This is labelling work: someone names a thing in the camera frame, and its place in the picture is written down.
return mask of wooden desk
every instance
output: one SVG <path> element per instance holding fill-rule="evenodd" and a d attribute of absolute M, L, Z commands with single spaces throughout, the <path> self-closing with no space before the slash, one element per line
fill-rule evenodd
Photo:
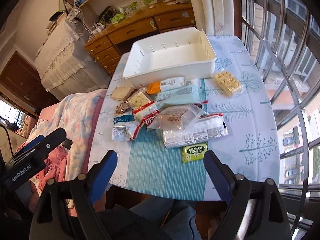
<path fill-rule="evenodd" d="M 109 74 L 113 74 L 120 60 L 121 53 L 116 49 L 118 44 L 148 33 L 153 35 L 196 26 L 191 3 L 166 5 L 161 2 L 154 5 L 155 8 L 141 8 L 136 15 L 108 25 L 85 44 L 88 52 Z"/>

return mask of light blue package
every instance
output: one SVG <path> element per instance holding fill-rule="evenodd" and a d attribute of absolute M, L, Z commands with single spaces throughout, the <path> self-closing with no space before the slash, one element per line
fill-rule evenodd
<path fill-rule="evenodd" d="M 200 89 L 197 85 L 188 85 L 182 88 L 176 88 L 165 92 L 160 92 L 156 95 L 156 106 L 159 108 L 164 105 L 186 105 L 200 104 Z"/>

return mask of drawer handle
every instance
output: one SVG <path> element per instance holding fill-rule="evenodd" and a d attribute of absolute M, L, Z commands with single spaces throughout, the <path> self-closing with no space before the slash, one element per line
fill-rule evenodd
<path fill-rule="evenodd" d="M 127 31 L 127 34 L 134 33 L 136 30 Z"/>
<path fill-rule="evenodd" d="M 175 18 L 172 18 L 170 21 L 174 22 L 174 21 L 180 21 L 181 20 L 181 17 L 175 17 Z"/>

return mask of white curtain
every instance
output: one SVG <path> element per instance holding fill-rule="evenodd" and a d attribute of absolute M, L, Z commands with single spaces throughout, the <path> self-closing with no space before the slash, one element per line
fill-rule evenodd
<path fill-rule="evenodd" d="M 210 35 L 234 34 L 233 0 L 191 0 L 198 30 Z"/>

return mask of blanket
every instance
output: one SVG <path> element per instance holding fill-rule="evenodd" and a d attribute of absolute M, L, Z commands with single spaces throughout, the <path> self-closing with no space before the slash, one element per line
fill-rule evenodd
<path fill-rule="evenodd" d="M 92 132 L 93 113 L 98 100 L 104 98 L 106 91 L 96 90 L 66 96 L 55 109 L 51 120 L 40 119 L 32 129 L 26 143 L 40 134 L 46 136 L 59 127 L 65 129 L 67 138 L 73 141 L 67 158 L 61 149 L 58 149 L 59 153 L 50 153 L 46 160 L 46 169 L 34 176 L 33 182 L 39 193 L 42 191 L 43 182 L 50 178 L 55 178 L 57 181 L 73 180 L 81 173 Z"/>

